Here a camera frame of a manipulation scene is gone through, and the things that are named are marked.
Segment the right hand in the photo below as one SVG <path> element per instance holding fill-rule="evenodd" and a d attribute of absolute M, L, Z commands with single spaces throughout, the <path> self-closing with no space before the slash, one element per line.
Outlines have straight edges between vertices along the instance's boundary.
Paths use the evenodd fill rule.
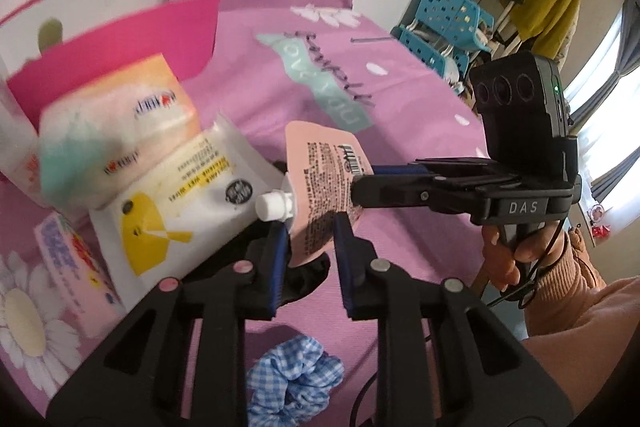
<path fill-rule="evenodd" d="M 565 251 L 567 235 L 559 222 L 550 222 L 515 247 L 514 251 L 502 243 L 499 229 L 493 225 L 482 228 L 484 272 L 489 282 L 506 291 L 520 283 L 518 262 L 539 265 L 539 270 L 554 265 Z"/>

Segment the right forearm pink sleeve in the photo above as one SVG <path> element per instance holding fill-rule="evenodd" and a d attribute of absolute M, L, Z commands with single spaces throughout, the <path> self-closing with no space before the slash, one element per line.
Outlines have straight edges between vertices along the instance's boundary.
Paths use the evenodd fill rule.
<path fill-rule="evenodd" d="M 543 277 L 525 311 L 524 346 L 591 425 L 635 421 L 623 411 L 639 396 L 639 279 L 605 283 L 582 234 L 567 233 L 568 251 Z"/>

